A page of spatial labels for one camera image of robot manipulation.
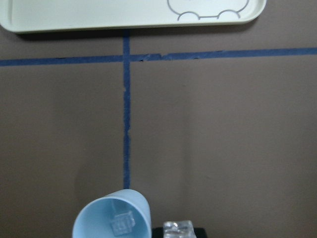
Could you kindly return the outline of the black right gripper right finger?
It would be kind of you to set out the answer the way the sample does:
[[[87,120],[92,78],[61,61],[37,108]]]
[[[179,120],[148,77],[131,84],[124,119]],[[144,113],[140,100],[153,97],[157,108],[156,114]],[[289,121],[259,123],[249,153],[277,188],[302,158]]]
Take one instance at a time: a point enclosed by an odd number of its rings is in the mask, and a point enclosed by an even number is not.
[[[194,228],[196,238],[207,238],[207,233],[204,228]]]

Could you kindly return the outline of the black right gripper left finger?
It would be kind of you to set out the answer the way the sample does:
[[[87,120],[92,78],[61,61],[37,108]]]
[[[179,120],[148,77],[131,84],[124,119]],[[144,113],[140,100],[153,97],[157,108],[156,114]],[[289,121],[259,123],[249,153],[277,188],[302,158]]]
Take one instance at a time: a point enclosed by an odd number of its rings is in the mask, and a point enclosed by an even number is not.
[[[152,238],[163,238],[163,227],[153,228]]]

